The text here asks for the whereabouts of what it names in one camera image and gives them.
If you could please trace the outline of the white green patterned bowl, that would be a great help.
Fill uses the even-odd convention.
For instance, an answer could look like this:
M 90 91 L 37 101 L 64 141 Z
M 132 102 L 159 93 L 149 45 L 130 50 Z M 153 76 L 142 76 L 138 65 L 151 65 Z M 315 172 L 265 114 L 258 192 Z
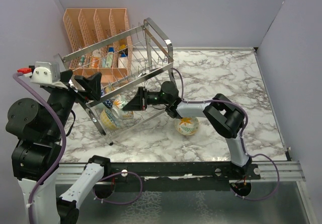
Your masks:
M 134 113 L 132 111 L 124 111 L 123 107 L 127 104 L 126 98 L 123 95 L 117 95 L 113 105 L 112 113 L 120 120 L 130 120 L 134 118 Z

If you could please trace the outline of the blue orange floral bowl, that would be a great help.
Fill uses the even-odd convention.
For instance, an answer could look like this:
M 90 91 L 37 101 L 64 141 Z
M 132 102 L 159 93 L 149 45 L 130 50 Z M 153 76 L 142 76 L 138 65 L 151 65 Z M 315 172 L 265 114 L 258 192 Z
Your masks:
M 112 86 L 102 86 L 101 87 L 101 95 L 105 95 L 113 90 L 114 90 L 114 88 Z

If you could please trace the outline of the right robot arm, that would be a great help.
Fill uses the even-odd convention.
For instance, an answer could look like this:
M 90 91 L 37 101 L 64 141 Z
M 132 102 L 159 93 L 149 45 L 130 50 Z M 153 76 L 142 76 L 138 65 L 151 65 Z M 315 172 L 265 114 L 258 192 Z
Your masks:
M 185 101 L 171 81 L 162 83 L 159 92 L 139 87 L 136 95 L 123 108 L 124 111 L 143 111 L 149 105 L 165 105 L 173 119 L 191 117 L 207 118 L 215 131 L 226 139 L 230 152 L 231 173 L 236 179 L 249 174 L 252 158 L 248 156 L 243 141 L 243 130 L 248 122 L 246 112 L 223 94 L 205 101 Z

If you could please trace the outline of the yellow grid pattern bowl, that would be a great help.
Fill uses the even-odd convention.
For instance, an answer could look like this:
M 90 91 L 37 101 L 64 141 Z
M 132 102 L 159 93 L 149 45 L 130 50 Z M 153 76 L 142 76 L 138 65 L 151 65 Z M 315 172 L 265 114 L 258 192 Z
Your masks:
M 100 120 L 102 124 L 109 130 L 118 130 L 121 125 L 118 119 L 113 115 L 112 111 L 105 108 L 100 115 Z

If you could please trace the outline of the leaf pattern white bowl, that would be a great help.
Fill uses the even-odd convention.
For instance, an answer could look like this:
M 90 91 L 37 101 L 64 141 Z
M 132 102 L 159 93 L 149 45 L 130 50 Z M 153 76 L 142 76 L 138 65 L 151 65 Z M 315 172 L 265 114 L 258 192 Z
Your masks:
M 199 120 L 196 117 L 175 119 L 174 126 L 180 134 L 190 136 L 199 130 Z

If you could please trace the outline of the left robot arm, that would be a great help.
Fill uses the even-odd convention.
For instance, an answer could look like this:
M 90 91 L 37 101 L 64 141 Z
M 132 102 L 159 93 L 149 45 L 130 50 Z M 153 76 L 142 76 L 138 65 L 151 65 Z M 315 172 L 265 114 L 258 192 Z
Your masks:
M 29 223 L 76 223 L 91 189 L 110 178 L 111 161 L 92 156 L 71 189 L 57 196 L 56 178 L 66 148 L 64 127 L 74 103 L 100 99 L 102 75 L 75 76 L 82 86 L 82 90 L 75 91 L 69 84 L 72 71 L 59 72 L 56 82 L 40 84 L 50 94 L 47 100 L 22 80 L 22 76 L 33 79 L 36 75 L 31 68 L 19 69 L 13 75 L 32 95 L 17 100 L 8 111 L 6 131 L 18 138 L 12 153 L 13 173 L 24 196 Z

